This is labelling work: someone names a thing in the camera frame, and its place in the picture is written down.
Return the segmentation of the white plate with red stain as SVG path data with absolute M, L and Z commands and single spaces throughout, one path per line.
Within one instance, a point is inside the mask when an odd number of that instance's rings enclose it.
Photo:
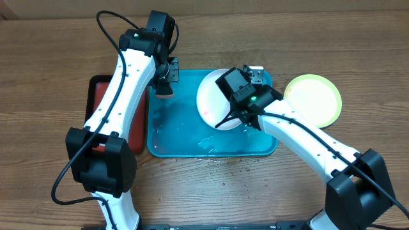
M 239 119 L 232 119 L 217 128 L 215 127 L 230 111 L 228 100 L 215 82 L 227 70 L 218 69 L 207 74 L 201 81 L 196 95 L 196 105 L 200 117 L 211 128 L 223 131 L 234 129 L 242 124 Z

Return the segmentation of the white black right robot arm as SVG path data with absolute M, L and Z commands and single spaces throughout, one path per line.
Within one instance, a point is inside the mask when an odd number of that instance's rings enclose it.
M 230 96 L 244 123 L 275 137 L 306 162 L 326 186 L 325 205 L 304 229 L 367 229 L 397 205 L 382 156 L 360 153 L 297 114 L 282 95 L 254 83 L 256 71 L 238 69 L 238 86 Z

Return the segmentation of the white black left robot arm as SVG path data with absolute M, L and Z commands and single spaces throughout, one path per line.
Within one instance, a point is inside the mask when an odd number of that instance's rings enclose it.
M 139 215 L 132 204 L 130 189 L 137 161 L 128 145 L 132 120 L 144 90 L 173 91 L 167 79 L 171 69 L 169 55 L 176 47 L 173 29 L 129 29 L 115 45 L 118 62 L 115 73 L 96 111 L 83 128 L 71 128 L 66 136 L 69 162 L 52 187 L 56 197 L 62 177 L 71 170 L 73 179 L 91 193 L 107 222 L 106 229 L 138 229 Z

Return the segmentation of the yellow plate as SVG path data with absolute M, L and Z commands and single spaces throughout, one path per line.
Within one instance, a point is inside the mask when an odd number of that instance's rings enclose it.
M 318 128 L 332 125 L 340 116 L 343 106 L 337 87 L 315 74 L 294 78 L 286 86 L 284 97 L 299 114 Z

